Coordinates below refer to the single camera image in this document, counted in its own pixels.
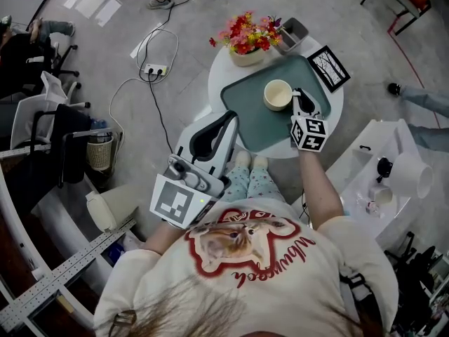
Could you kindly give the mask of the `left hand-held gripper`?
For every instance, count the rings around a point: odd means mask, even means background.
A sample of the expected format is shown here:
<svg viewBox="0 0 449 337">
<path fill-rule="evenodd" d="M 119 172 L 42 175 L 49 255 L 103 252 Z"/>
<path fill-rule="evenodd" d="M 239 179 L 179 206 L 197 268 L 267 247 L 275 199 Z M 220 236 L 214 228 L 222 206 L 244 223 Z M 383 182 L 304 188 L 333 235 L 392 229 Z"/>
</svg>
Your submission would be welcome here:
<svg viewBox="0 0 449 337">
<path fill-rule="evenodd" d="M 231 185 L 225 168 L 237 126 L 235 112 L 208 114 L 189 125 L 168 158 L 168 168 L 156 177 L 150 212 L 182 229 L 201 221 Z"/>
</svg>

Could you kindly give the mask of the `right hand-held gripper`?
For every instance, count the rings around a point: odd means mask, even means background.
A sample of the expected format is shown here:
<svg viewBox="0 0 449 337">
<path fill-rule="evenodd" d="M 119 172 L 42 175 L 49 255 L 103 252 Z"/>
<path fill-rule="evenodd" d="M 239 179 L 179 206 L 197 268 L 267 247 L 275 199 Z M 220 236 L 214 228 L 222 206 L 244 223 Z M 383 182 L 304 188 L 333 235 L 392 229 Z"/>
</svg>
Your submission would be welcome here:
<svg viewBox="0 0 449 337">
<path fill-rule="evenodd" d="M 328 123 L 322 117 L 321 106 L 301 88 L 295 89 L 292 104 L 290 137 L 295 146 L 302 151 L 320 152 L 329 136 Z"/>
</svg>

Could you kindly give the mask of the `cream ceramic mug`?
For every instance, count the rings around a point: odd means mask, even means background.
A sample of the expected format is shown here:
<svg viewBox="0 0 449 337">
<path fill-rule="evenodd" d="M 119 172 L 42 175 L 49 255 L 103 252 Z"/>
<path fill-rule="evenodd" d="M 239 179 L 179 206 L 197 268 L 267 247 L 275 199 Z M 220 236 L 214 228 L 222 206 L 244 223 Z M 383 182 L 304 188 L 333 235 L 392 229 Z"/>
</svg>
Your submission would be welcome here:
<svg viewBox="0 0 449 337">
<path fill-rule="evenodd" d="M 299 96 L 290 85 L 281 79 L 271 80 L 264 88 L 264 103 L 271 111 L 284 110 L 292 101 L 293 96 Z"/>
</svg>

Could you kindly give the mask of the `grey-green serving tray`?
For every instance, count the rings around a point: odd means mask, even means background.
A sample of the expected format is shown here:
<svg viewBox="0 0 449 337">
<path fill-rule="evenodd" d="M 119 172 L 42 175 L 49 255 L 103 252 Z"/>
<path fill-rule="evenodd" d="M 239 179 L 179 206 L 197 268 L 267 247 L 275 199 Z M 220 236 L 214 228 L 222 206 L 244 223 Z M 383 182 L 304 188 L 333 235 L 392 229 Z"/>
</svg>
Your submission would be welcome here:
<svg viewBox="0 0 449 337">
<path fill-rule="evenodd" d="M 331 111 L 319 78 L 308 60 L 301 55 L 286 57 L 225 86 L 220 98 L 228 110 L 238 114 L 239 137 L 243 146 L 251 152 L 262 151 L 289 136 L 288 124 L 293 114 L 291 108 L 273 112 L 263 101 L 265 86 L 275 79 L 281 79 L 291 88 L 301 88 L 311 95 L 323 117 Z"/>
</svg>

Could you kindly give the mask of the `person's left forearm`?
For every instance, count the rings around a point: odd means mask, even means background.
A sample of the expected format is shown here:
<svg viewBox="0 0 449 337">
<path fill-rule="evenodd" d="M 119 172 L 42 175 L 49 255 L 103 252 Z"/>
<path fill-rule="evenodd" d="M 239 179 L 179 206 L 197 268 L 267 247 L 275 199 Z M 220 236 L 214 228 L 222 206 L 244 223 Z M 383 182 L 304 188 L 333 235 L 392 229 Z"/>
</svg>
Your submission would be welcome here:
<svg viewBox="0 0 449 337">
<path fill-rule="evenodd" d="M 185 233 L 185 229 L 173 226 L 169 222 L 162 220 L 155 231 L 147 238 L 142 248 L 162 256 Z"/>
</svg>

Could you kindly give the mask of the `person's right forearm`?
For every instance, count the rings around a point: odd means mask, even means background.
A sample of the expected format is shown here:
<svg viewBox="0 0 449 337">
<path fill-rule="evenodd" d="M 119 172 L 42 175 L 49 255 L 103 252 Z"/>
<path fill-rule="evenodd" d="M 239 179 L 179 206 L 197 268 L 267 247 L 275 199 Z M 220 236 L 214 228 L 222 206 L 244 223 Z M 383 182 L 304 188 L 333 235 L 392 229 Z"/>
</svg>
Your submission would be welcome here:
<svg viewBox="0 0 449 337">
<path fill-rule="evenodd" d="M 308 214 L 313 228 L 318 230 L 330 219 L 343 216 L 343 205 L 317 153 L 301 151 L 299 162 Z"/>
</svg>

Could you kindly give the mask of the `small grey box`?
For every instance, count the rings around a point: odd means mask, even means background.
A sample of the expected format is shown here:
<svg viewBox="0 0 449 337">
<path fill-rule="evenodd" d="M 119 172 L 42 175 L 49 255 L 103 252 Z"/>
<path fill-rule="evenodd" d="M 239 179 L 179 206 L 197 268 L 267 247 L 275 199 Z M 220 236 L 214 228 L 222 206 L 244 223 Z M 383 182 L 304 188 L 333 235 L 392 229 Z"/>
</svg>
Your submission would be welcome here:
<svg viewBox="0 0 449 337">
<path fill-rule="evenodd" d="M 285 55 L 296 47 L 309 35 L 309 30 L 296 18 L 289 18 L 280 25 L 277 32 L 281 35 L 281 42 L 275 49 Z"/>
</svg>

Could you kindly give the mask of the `person's left white slipper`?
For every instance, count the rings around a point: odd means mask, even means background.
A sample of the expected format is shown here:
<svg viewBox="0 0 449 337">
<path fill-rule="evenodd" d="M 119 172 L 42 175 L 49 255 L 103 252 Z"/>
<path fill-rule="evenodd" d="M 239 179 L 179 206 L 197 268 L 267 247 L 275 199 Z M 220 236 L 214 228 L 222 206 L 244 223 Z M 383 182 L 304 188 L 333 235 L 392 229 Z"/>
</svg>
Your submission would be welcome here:
<svg viewBox="0 0 449 337">
<path fill-rule="evenodd" d="M 242 169 L 249 170 L 251 161 L 252 161 L 252 157 L 251 157 L 250 153 L 246 150 L 242 150 L 242 151 L 238 152 L 238 154 L 235 158 L 234 168 L 236 168 L 238 170 L 242 170 Z"/>
</svg>

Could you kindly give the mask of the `person's star-print pyjama trousers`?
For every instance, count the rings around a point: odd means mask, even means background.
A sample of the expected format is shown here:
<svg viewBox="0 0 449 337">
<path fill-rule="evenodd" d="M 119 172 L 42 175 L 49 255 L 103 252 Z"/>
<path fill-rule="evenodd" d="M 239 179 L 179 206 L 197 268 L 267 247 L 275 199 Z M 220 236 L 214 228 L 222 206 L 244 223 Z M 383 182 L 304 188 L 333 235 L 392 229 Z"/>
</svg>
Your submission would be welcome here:
<svg viewBox="0 0 449 337">
<path fill-rule="evenodd" d="M 228 174 L 231 185 L 220 201 L 234 202 L 243 199 L 270 198 L 285 202 L 276 183 L 266 168 L 235 166 Z"/>
</svg>

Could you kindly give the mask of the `round white side table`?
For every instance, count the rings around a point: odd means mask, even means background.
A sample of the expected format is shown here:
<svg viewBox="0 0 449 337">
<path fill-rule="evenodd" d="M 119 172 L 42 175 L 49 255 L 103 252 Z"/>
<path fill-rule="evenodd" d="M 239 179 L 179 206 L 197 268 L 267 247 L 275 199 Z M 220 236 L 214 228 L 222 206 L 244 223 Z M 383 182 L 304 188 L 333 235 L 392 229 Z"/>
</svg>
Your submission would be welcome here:
<svg viewBox="0 0 449 337">
<path fill-rule="evenodd" d="M 208 98 L 211 112 L 218 113 L 227 110 L 220 98 L 221 90 L 224 87 L 273 65 L 283 58 L 284 56 L 276 49 L 271 48 L 266 52 L 266 55 L 261 62 L 247 67 L 238 67 L 232 62 L 229 50 L 225 47 L 221 48 L 215 56 L 208 77 Z M 340 87 L 336 92 L 331 93 L 323 82 L 321 82 L 320 85 L 325 91 L 326 97 L 330 103 L 330 114 L 326 118 L 326 121 L 328 122 L 329 131 L 332 133 L 337 127 L 342 115 L 344 89 Z M 260 150 L 257 154 L 270 159 L 290 159 L 298 155 L 298 149 L 291 147 L 290 140 L 286 138 L 264 150 Z"/>
</svg>

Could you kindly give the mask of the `cream pot of red flowers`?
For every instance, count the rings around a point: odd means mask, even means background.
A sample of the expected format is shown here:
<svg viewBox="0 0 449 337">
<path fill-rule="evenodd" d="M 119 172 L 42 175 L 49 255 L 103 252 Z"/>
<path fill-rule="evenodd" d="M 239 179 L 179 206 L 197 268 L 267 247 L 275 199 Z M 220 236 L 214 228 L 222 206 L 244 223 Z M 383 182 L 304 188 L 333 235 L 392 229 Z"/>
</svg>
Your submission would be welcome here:
<svg viewBox="0 0 449 337">
<path fill-rule="evenodd" d="M 224 46 L 236 66 L 247 67 L 262 61 L 271 47 L 279 46 L 283 40 L 280 26 L 280 18 L 264 16 L 254 22 L 253 12 L 246 11 L 231 18 L 217 38 L 209 38 L 209 44 Z"/>
</svg>

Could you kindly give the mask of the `white curved counter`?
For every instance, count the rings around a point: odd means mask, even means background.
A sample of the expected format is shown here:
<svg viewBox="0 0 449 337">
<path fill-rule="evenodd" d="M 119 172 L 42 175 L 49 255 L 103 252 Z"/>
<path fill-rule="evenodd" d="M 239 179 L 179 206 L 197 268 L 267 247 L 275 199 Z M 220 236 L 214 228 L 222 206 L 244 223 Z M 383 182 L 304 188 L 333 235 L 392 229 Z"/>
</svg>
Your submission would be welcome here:
<svg viewBox="0 0 449 337">
<path fill-rule="evenodd" d="M 371 147 L 371 151 L 359 149 L 359 145 Z M 374 238 L 393 221 L 409 202 L 410 197 L 393 196 L 388 204 L 379 206 L 380 214 L 367 214 L 357 204 L 357 194 L 369 196 L 369 189 L 377 184 L 377 163 L 386 157 L 393 162 L 403 152 L 417 154 L 405 120 L 372 120 L 344 151 L 326 174 L 340 195 L 344 212 L 357 220 Z"/>
</svg>

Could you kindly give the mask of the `white power strip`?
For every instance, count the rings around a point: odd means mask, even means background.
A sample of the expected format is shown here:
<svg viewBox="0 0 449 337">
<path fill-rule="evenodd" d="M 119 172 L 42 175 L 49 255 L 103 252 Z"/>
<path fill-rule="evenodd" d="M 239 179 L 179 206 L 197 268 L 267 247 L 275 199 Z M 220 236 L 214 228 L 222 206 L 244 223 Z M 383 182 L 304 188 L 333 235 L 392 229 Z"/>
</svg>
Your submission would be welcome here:
<svg viewBox="0 0 449 337">
<path fill-rule="evenodd" d="M 156 64 L 146 64 L 143 71 L 145 74 L 164 77 L 168 73 L 168 66 L 156 65 Z"/>
</svg>

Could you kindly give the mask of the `small black desk gadget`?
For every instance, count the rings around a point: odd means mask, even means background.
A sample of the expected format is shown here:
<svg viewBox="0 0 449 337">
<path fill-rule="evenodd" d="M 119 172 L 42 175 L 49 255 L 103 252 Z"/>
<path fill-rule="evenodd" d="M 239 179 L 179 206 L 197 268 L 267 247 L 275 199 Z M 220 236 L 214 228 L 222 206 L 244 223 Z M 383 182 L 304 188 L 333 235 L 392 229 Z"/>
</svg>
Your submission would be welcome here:
<svg viewBox="0 0 449 337">
<path fill-rule="evenodd" d="M 377 173 L 378 177 L 376 178 L 377 183 L 381 183 L 383 179 L 388 178 L 390 176 L 393 164 L 386 158 L 381 158 L 377 163 Z"/>
</svg>

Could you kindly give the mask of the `wicker waste basket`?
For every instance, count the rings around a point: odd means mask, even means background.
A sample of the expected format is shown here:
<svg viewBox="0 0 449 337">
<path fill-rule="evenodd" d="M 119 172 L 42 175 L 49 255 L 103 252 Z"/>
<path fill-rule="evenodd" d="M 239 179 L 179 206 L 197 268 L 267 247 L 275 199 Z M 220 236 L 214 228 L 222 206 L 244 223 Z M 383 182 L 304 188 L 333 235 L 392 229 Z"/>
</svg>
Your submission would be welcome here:
<svg viewBox="0 0 449 337">
<path fill-rule="evenodd" d="M 111 166 L 113 142 L 110 136 L 104 142 L 87 143 L 87 162 L 94 171 L 106 171 Z"/>
</svg>

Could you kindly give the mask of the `cream plastic canister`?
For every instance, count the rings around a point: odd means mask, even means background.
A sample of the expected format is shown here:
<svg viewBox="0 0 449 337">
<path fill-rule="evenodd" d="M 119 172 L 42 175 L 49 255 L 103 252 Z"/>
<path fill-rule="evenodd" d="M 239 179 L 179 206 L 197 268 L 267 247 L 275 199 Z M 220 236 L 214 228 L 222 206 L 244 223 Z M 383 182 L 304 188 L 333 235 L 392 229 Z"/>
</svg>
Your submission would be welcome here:
<svg viewBox="0 0 449 337">
<path fill-rule="evenodd" d="M 102 232 L 119 228 L 138 206 L 138 191 L 133 185 L 121 185 L 103 193 L 92 191 L 86 195 L 88 212 Z"/>
</svg>

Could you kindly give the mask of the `small white mug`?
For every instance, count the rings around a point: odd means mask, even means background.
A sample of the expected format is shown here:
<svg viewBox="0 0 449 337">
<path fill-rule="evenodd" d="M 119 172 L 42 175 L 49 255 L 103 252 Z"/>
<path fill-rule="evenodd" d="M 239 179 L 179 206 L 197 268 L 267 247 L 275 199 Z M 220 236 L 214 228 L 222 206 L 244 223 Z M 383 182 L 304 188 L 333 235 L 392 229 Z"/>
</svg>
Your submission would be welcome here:
<svg viewBox="0 0 449 337">
<path fill-rule="evenodd" d="M 383 184 L 377 184 L 369 189 L 368 193 L 370 199 L 376 203 L 377 206 L 388 204 L 392 201 L 393 194 L 391 189 Z"/>
</svg>

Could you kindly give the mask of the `crumpled clear plastic wrapper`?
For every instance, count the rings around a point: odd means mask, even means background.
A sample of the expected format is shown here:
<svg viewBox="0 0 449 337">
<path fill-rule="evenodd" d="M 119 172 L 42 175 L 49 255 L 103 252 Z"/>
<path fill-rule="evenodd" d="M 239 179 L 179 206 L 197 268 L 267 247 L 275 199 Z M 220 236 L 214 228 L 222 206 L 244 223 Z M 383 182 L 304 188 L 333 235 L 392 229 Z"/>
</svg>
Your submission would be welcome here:
<svg viewBox="0 0 449 337">
<path fill-rule="evenodd" d="M 358 193 L 356 201 L 360 208 L 363 209 L 367 214 L 372 216 L 378 216 L 380 214 L 379 206 L 369 196 Z"/>
</svg>

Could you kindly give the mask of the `large white plastic jug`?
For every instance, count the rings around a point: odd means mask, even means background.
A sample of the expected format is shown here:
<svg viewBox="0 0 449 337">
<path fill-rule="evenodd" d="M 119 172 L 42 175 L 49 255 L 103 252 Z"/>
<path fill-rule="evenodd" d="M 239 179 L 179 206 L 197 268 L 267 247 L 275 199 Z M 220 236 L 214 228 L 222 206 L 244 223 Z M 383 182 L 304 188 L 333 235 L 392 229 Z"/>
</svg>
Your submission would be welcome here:
<svg viewBox="0 0 449 337">
<path fill-rule="evenodd" d="M 433 185 L 434 172 L 420 159 L 403 152 L 394 160 L 388 180 L 394 195 L 424 199 Z"/>
</svg>

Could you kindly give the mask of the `black chair with draped jacket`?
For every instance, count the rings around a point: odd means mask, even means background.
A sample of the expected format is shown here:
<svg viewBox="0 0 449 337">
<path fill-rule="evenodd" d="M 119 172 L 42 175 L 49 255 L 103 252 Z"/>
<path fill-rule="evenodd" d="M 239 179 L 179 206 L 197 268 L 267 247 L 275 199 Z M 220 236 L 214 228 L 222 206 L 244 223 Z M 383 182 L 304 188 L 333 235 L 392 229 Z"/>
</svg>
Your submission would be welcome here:
<svg viewBox="0 0 449 337">
<path fill-rule="evenodd" d="M 79 183 L 85 173 L 85 159 L 88 139 L 91 136 L 108 136 L 112 128 L 91 128 L 91 118 L 68 105 L 59 104 L 54 111 L 38 111 L 34 114 L 30 141 L 30 152 L 34 152 L 36 132 L 39 120 L 53 116 L 53 130 L 50 138 L 51 174 L 55 176 L 56 185 Z"/>
</svg>

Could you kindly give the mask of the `person's white printed t-shirt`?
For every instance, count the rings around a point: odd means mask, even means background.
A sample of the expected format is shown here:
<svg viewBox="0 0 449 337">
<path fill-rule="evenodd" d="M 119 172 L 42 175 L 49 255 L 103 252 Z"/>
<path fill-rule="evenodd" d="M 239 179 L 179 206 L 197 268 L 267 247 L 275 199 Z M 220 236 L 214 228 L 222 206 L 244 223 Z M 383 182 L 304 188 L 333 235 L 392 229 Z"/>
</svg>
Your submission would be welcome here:
<svg viewBox="0 0 449 337">
<path fill-rule="evenodd" d="M 384 337 L 398 282 L 354 219 L 313 230 L 275 199 L 220 203 L 162 256 L 141 248 L 120 257 L 95 310 L 95 335 L 362 337 L 345 305 L 346 271 L 364 277 L 379 308 L 368 330 Z"/>
</svg>

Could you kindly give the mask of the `black office chair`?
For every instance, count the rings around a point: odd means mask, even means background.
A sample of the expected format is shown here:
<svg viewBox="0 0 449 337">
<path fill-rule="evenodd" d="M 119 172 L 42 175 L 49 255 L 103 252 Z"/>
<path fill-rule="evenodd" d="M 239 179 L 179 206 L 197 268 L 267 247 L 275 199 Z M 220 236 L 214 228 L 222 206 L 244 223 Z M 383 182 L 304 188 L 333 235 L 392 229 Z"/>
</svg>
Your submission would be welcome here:
<svg viewBox="0 0 449 337">
<path fill-rule="evenodd" d="M 449 256 L 435 246 L 418 251 L 417 241 L 408 232 L 401 255 L 384 252 L 398 280 L 398 312 L 391 332 L 396 337 L 437 336 L 449 322 Z"/>
<path fill-rule="evenodd" d="M 73 77 L 79 77 L 80 73 L 76 70 L 65 70 L 65 62 L 68 59 L 69 55 L 73 51 L 77 51 L 79 46 L 77 44 L 71 44 L 65 50 L 65 52 L 60 55 L 57 51 L 54 52 L 53 57 L 50 59 L 50 69 L 49 72 L 54 77 L 59 77 L 61 74 L 72 75 Z"/>
</svg>

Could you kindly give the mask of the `white chair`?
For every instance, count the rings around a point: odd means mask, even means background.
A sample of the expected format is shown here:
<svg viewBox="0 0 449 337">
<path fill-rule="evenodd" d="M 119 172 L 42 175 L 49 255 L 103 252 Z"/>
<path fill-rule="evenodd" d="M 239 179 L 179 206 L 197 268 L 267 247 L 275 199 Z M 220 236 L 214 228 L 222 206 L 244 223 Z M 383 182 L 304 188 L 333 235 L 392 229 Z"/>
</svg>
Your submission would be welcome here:
<svg viewBox="0 0 449 337">
<path fill-rule="evenodd" d="M 89 108 L 91 106 L 89 102 L 71 104 L 73 92 L 80 88 L 79 82 L 75 81 L 68 92 L 65 93 L 61 81 L 50 73 L 42 72 L 41 80 L 43 92 L 40 95 L 25 98 L 18 103 L 11 131 L 10 148 L 12 150 L 31 140 L 32 125 L 36 112 L 55 111 L 58 105 L 68 105 L 75 108 Z"/>
</svg>

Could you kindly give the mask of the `black picture frame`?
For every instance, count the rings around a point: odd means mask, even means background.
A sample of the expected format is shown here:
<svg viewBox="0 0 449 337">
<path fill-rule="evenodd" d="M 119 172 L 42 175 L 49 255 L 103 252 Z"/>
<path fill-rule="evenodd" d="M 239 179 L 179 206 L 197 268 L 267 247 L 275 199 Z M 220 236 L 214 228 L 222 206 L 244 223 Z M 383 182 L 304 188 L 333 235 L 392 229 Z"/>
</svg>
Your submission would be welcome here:
<svg viewBox="0 0 449 337">
<path fill-rule="evenodd" d="M 322 80 L 327 89 L 334 93 L 351 76 L 328 46 L 324 46 L 307 58 L 312 69 Z"/>
</svg>

